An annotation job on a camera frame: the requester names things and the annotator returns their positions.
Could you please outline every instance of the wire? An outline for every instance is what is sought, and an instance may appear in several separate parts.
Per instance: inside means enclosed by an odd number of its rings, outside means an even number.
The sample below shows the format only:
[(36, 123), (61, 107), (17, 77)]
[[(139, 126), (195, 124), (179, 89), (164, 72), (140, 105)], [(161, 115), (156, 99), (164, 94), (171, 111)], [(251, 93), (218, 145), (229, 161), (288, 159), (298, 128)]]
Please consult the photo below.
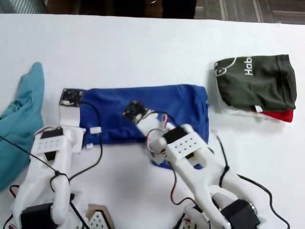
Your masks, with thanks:
[[(225, 154), (225, 151), (224, 151), (224, 146), (223, 146), (223, 144), (222, 144), (222, 142), (221, 142), (221, 140), (220, 140), (218, 135), (216, 135), (216, 138), (217, 138), (217, 140), (219, 142), (219, 145), (221, 147), (221, 150), (222, 150), (222, 153), (223, 153), (223, 156), (224, 156), (224, 161), (225, 161), (224, 172), (222, 173), (222, 175), (221, 175), (221, 177), (219, 179), (219, 187), (222, 187), (224, 176), (230, 170), (230, 167), (228, 165), (228, 160), (227, 160), (227, 157), (226, 157), (226, 154)], [(239, 174), (238, 174), (238, 176), (241, 179), (243, 179), (243, 180), (245, 180), (245, 181), (247, 181), (247, 182), (249, 182), (251, 184), (254, 184), (257, 187), (259, 187), (260, 189), (262, 189), (263, 191), (265, 191), (269, 195), (269, 206), (270, 206), (271, 211), (275, 214), (276, 217), (278, 217), (282, 222), (284, 222), (287, 225), (287, 229), (290, 229), (290, 224), (288, 223), (288, 221), (286, 219), (284, 219), (283, 217), (281, 217), (275, 211), (275, 209), (273, 208), (273, 196), (272, 196), (272, 193), (266, 187), (264, 187), (263, 185), (257, 183), (256, 181), (253, 181), (253, 180), (251, 180), (249, 178), (246, 178), (246, 177), (244, 177), (242, 175), (239, 175)]]
[(148, 150), (149, 150), (150, 152), (152, 152), (152, 153), (154, 153), (154, 151), (153, 151), (153, 150), (151, 149), (151, 147), (149, 146), (149, 142), (150, 142), (150, 140), (149, 140), (149, 134), (150, 134), (152, 131), (155, 131), (155, 130), (161, 131), (161, 132), (163, 133), (163, 130), (161, 130), (161, 129), (159, 129), (159, 128), (151, 129), (151, 130), (148, 132), (148, 134), (147, 134), (147, 136), (146, 136), (146, 146), (147, 146)]
[(174, 170), (173, 168), (172, 168), (172, 170), (173, 170), (173, 175), (174, 175), (174, 177), (175, 177), (174, 184), (173, 184), (173, 188), (172, 188), (172, 190), (171, 190), (171, 201), (172, 201), (172, 203), (173, 203), (174, 205), (180, 205), (180, 204), (182, 204), (184, 201), (190, 200), (190, 201), (192, 201), (195, 205), (197, 205), (196, 202), (195, 202), (195, 200), (193, 200), (193, 199), (190, 198), (190, 197), (186, 197), (186, 198), (184, 198), (183, 200), (181, 200), (181, 201), (178, 202), (178, 203), (176, 203), (176, 202), (174, 201), (174, 199), (173, 199), (173, 192), (174, 192), (174, 190), (175, 190), (175, 188), (176, 188), (176, 185), (177, 185), (177, 175), (176, 175), (176, 172), (175, 172), (175, 170)]
[(150, 116), (151, 114), (166, 114), (166, 115), (172, 120), (172, 122), (175, 124), (175, 126), (179, 126), (179, 125), (176, 123), (176, 121), (174, 120), (174, 118), (173, 118), (171, 115), (169, 115), (167, 112), (165, 112), (165, 111), (152, 111), (152, 112), (150, 112), (147, 116), (144, 116), (143, 118), (141, 118), (141, 120), (147, 118), (147, 117)]
[(22, 152), (24, 152), (24, 153), (26, 153), (26, 154), (32, 156), (33, 158), (35, 158), (35, 159), (37, 159), (37, 160), (39, 160), (39, 161), (41, 161), (41, 162), (44, 163), (47, 167), (49, 167), (49, 168), (52, 169), (54, 172), (56, 172), (56, 170), (55, 170), (54, 168), (52, 168), (51, 166), (49, 166), (47, 163), (45, 163), (45, 162), (44, 162), (43, 160), (41, 160), (40, 158), (38, 158), (38, 157), (36, 157), (35, 155), (29, 153), (28, 151), (26, 151), (25, 149), (21, 148), (20, 146), (18, 146), (18, 145), (16, 145), (16, 144), (12, 143), (11, 141), (7, 140), (6, 138), (4, 138), (4, 137), (2, 137), (2, 136), (0, 136), (0, 138), (1, 138), (2, 140), (4, 140), (4, 141), (10, 143), (11, 145), (15, 146), (16, 148), (20, 149)]
[(12, 197), (16, 198), (16, 194), (14, 193), (14, 191), (12, 189), (13, 187), (19, 188), (19, 185), (11, 185), (10, 188), (9, 188), (9, 192), (12, 195)]
[[(101, 118), (101, 115), (100, 115), (99, 110), (98, 110), (93, 104), (91, 104), (91, 103), (82, 102), (82, 104), (89, 105), (89, 106), (91, 106), (91, 107), (94, 109), (94, 111), (95, 111), (95, 113), (96, 113), (96, 115), (97, 115), (98, 125), (99, 125), (100, 127), (102, 127), (102, 118)], [(101, 153), (100, 153), (99, 159), (98, 159), (97, 162), (94, 163), (92, 166), (89, 166), (88, 168), (86, 168), (86, 169), (84, 169), (84, 170), (82, 170), (82, 171), (80, 171), (80, 172), (74, 174), (72, 177), (70, 177), (69, 181), (71, 181), (72, 179), (76, 178), (76, 177), (79, 176), (80, 174), (82, 174), (82, 173), (88, 171), (89, 169), (91, 169), (91, 168), (93, 168), (93, 167), (95, 167), (95, 166), (98, 165), (98, 163), (100, 162), (100, 160), (101, 160), (101, 158), (102, 158), (102, 155), (103, 155), (102, 133), (101, 133), (101, 132), (100, 132), (99, 136), (100, 136), (100, 147), (101, 147)]]
[(5, 229), (6, 225), (11, 221), (12, 218), (13, 218), (13, 214), (11, 214), (10, 217), (4, 222), (3, 229)]
[(87, 223), (85, 222), (85, 220), (82, 218), (82, 216), (80, 215), (80, 213), (78, 212), (78, 210), (76, 209), (76, 207), (74, 206), (74, 204), (72, 203), (72, 201), (70, 201), (70, 206), (73, 209), (73, 211), (75, 212), (75, 214), (77, 215), (77, 217), (80, 219), (80, 221), (82, 222), (82, 225), (86, 228), (86, 229), (90, 229), (89, 226), (87, 225)]
[(239, 175), (238, 176), (245, 180), (245, 181), (248, 181), (249, 183), (251, 184), (254, 184), (255, 186), (258, 186), (260, 189), (262, 189), (263, 191), (265, 191), (268, 195), (269, 195), (269, 205), (270, 205), (270, 208), (271, 208), (271, 211), (273, 212), (273, 214), (275, 214), (276, 217), (278, 217), (281, 221), (283, 221), (286, 225), (287, 225), (287, 229), (290, 229), (290, 224), (288, 223), (288, 221), (286, 219), (284, 219), (283, 217), (281, 217), (276, 211), (275, 209), (273, 208), (273, 196), (272, 196), (272, 193), (266, 188), (264, 187), (263, 185), (257, 183), (256, 181), (253, 181), (247, 177), (244, 177), (242, 175)]

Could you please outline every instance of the robotic arm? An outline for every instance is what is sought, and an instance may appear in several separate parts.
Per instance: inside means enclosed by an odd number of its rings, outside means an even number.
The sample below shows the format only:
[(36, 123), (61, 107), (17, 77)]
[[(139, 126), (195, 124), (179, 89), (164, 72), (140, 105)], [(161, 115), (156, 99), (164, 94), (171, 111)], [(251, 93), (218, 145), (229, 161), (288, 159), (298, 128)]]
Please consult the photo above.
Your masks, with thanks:
[[(202, 210), (200, 221), (203, 228), (212, 225), (216, 229), (263, 228), (264, 219), (257, 214), (251, 190), (232, 170), (228, 170), (223, 186), (219, 180), (224, 171), (208, 145), (189, 124), (174, 127), (157, 119), (157, 112), (146, 108), (138, 101), (132, 101), (123, 115), (136, 124), (148, 136), (151, 159), (156, 163), (168, 161), (194, 194), (195, 202)], [(151, 130), (155, 135), (150, 137)]]
[[(73, 153), (81, 151), (84, 131), (79, 127), (57, 127), (37, 133), (31, 154), (64, 174), (70, 173)], [(71, 229), (81, 227), (70, 210), (71, 193), (74, 205), (84, 216), (88, 204), (82, 193), (71, 190), (68, 178), (54, 176), (54, 171), (41, 161), (32, 159), (25, 181), (13, 205), (13, 218), (18, 229)]]

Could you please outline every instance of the folded green shirt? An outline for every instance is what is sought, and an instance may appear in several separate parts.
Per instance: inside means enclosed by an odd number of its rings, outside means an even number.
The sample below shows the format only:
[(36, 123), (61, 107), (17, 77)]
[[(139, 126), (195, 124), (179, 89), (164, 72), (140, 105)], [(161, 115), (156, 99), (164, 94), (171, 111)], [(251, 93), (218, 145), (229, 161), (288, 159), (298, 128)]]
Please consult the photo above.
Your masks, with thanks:
[(295, 72), (288, 55), (245, 56), (214, 65), (223, 101), (245, 111), (295, 109)]

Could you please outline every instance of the mounting plate with holes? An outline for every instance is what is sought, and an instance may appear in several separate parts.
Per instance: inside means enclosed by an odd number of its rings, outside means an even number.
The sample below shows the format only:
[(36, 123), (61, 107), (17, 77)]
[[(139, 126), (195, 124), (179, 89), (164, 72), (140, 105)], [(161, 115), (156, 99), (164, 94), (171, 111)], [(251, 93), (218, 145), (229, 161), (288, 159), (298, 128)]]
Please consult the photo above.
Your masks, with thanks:
[(108, 227), (107, 221), (100, 211), (96, 211), (91, 217), (88, 226), (90, 229), (110, 229)]
[(83, 90), (64, 88), (59, 105), (80, 107), (83, 94)]

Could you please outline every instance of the black cable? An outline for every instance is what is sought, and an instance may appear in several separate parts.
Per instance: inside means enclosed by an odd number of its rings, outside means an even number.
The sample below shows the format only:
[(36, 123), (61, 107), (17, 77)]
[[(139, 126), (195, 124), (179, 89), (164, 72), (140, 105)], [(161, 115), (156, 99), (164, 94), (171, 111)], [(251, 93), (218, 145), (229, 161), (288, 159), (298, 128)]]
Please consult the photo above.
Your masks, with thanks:
[(247, 177), (244, 177), (242, 175), (239, 175), (238, 176), (245, 180), (245, 181), (248, 181), (249, 183), (251, 184), (254, 184), (255, 186), (258, 186), (260, 189), (262, 189), (263, 191), (265, 191), (268, 195), (269, 195), (269, 205), (270, 205), (270, 208), (271, 208), (271, 211), (273, 212), (273, 214), (275, 214), (276, 217), (278, 217), (281, 221), (283, 221), (286, 225), (287, 225), (287, 229), (290, 229), (290, 224), (288, 223), (288, 221), (286, 219), (284, 219), (283, 217), (281, 217), (276, 211), (275, 209), (273, 208), (273, 196), (272, 196), (272, 193), (266, 188), (264, 187), (263, 185), (257, 183), (256, 181), (253, 181)]
[(57, 171), (55, 171), (55, 175), (50, 179), (50, 187), (51, 187), (51, 189), (52, 189), (53, 192), (55, 192), (55, 191), (54, 191), (53, 186), (52, 186), (52, 181), (53, 181), (56, 177), (58, 177), (58, 176), (65, 176), (65, 177), (68, 179), (68, 182), (69, 182), (69, 184), (70, 184), (70, 180), (69, 180), (69, 177), (67, 176), (67, 174), (61, 173), (60, 171), (57, 170)]
[(167, 112), (165, 112), (165, 111), (152, 111), (152, 112), (150, 112), (147, 116), (145, 116), (144, 118), (142, 118), (141, 120), (147, 118), (147, 117), (150, 116), (151, 114), (166, 114), (166, 115), (172, 120), (172, 122), (175, 124), (176, 127), (179, 126), (179, 125), (176, 123), (175, 119), (174, 119), (171, 115), (169, 115)]
[(73, 211), (75, 212), (75, 214), (77, 215), (77, 217), (80, 219), (80, 221), (82, 222), (83, 227), (85, 227), (86, 229), (90, 229), (89, 226), (87, 225), (87, 223), (84, 221), (84, 219), (81, 217), (80, 213), (78, 212), (78, 210), (76, 209), (76, 207), (74, 206), (74, 204), (72, 203), (72, 201), (70, 201), (70, 206), (73, 209)]
[(44, 162), (43, 160), (41, 160), (40, 158), (38, 158), (38, 157), (36, 157), (35, 155), (29, 153), (28, 151), (26, 151), (26, 150), (23, 149), (22, 147), (20, 147), (20, 146), (14, 144), (14, 143), (12, 143), (11, 141), (7, 140), (6, 138), (4, 138), (4, 137), (2, 137), (2, 136), (0, 136), (0, 138), (1, 138), (2, 140), (4, 140), (4, 141), (10, 143), (11, 145), (15, 146), (16, 148), (20, 149), (22, 152), (24, 152), (24, 153), (26, 153), (26, 154), (32, 156), (33, 158), (35, 158), (35, 159), (37, 159), (37, 160), (39, 160), (39, 161), (41, 161), (41, 162), (44, 163), (47, 167), (49, 167), (49, 168), (52, 169), (54, 172), (56, 172), (56, 170), (55, 170), (54, 168), (52, 168), (51, 166), (49, 166), (47, 163), (45, 163), (45, 162)]
[[(101, 115), (100, 115), (99, 110), (98, 110), (93, 104), (91, 104), (91, 103), (88, 103), (88, 102), (84, 102), (84, 101), (83, 101), (82, 104), (87, 104), (87, 105), (91, 106), (91, 107), (94, 109), (94, 111), (95, 111), (95, 113), (96, 113), (96, 115), (97, 115), (98, 125), (99, 125), (100, 127), (102, 127), (102, 118), (101, 118)], [(89, 169), (91, 169), (91, 168), (97, 166), (98, 163), (100, 162), (100, 160), (101, 160), (101, 158), (102, 158), (102, 155), (103, 155), (102, 133), (100, 133), (99, 135), (100, 135), (100, 147), (101, 147), (101, 153), (100, 153), (99, 159), (98, 159), (97, 162), (94, 163), (92, 166), (89, 166), (88, 168), (86, 168), (86, 169), (84, 169), (84, 170), (82, 170), (82, 171), (80, 171), (80, 172), (74, 174), (72, 177), (70, 177), (69, 181), (71, 181), (72, 179), (76, 178), (76, 177), (79, 176), (80, 174), (82, 174), (82, 173), (88, 171)]]
[[(220, 138), (219, 138), (218, 135), (216, 135), (216, 138), (217, 138), (217, 140), (218, 140), (218, 142), (219, 142), (219, 145), (220, 145), (220, 147), (221, 147), (221, 150), (222, 150), (222, 153), (223, 153), (223, 156), (224, 156), (224, 161), (225, 161), (224, 172), (222, 173), (222, 175), (221, 175), (221, 177), (220, 177), (220, 179), (219, 179), (219, 187), (222, 187), (222, 183), (223, 183), (224, 176), (225, 176), (225, 174), (229, 171), (230, 167), (229, 167), (229, 165), (228, 165), (228, 160), (227, 160), (227, 157), (226, 157), (226, 154), (225, 154), (225, 151), (224, 151), (224, 146), (223, 146), (223, 144), (222, 144), (222, 142), (221, 142), (221, 140), (220, 140)], [(241, 179), (243, 179), (243, 180), (245, 180), (245, 181), (247, 181), (247, 182), (249, 182), (249, 183), (251, 183), (251, 184), (254, 184), (254, 185), (257, 186), (257, 187), (259, 187), (260, 189), (262, 189), (263, 191), (265, 191), (265, 192), (269, 195), (269, 206), (270, 206), (271, 211), (274, 213), (274, 215), (275, 215), (276, 217), (278, 217), (282, 222), (284, 222), (284, 223), (287, 225), (287, 229), (290, 229), (290, 224), (288, 223), (288, 221), (287, 221), (286, 219), (284, 219), (283, 217), (281, 217), (281, 216), (275, 211), (275, 209), (273, 208), (273, 196), (272, 196), (272, 193), (271, 193), (267, 188), (265, 188), (263, 185), (257, 183), (256, 181), (253, 181), (253, 180), (251, 180), (251, 179), (249, 179), (249, 178), (246, 178), (246, 177), (244, 177), (244, 176), (242, 176), (242, 175), (239, 175), (239, 174), (238, 174), (238, 176), (239, 176)]]
[(5, 223), (3, 224), (3, 229), (5, 229), (6, 225), (11, 221), (12, 218), (13, 214), (11, 214), (10, 217), (5, 221)]
[(192, 201), (195, 205), (197, 205), (196, 202), (195, 202), (195, 200), (193, 200), (193, 199), (190, 198), (190, 197), (186, 197), (186, 198), (184, 198), (183, 200), (181, 200), (181, 201), (178, 202), (178, 203), (176, 203), (176, 202), (173, 200), (173, 192), (174, 192), (175, 187), (176, 187), (176, 185), (177, 185), (177, 175), (176, 175), (176, 172), (175, 172), (175, 170), (173, 169), (173, 167), (172, 167), (172, 171), (173, 171), (173, 175), (174, 175), (174, 177), (175, 177), (174, 184), (173, 184), (173, 188), (172, 188), (172, 190), (171, 190), (171, 201), (172, 201), (172, 203), (173, 203), (174, 205), (180, 205), (180, 204), (182, 204), (184, 201), (186, 201), (186, 200), (188, 199), (188, 200)]

